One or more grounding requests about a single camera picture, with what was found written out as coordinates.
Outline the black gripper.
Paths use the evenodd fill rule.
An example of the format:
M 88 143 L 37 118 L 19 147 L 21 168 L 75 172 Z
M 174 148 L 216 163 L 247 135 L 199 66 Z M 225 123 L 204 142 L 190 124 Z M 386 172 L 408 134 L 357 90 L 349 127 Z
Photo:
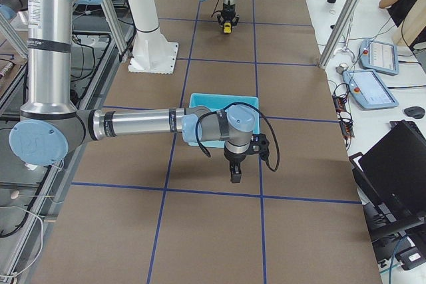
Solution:
M 221 28 L 224 28 L 226 21 L 231 22 L 231 29 L 234 29 L 239 21 L 239 16 L 236 14 L 236 5 L 235 4 L 222 4 L 222 9 L 217 15 L 217 20 Z
M 240 170 L 240 166 L 247 155 L 247 151 L 243 153 L 234 153 L 227 148 L 224 149 L 224 156 L 229 161 L 230 165 L 230 181 L 233 184 L 240 183 L 241 181 L 242 173 Z

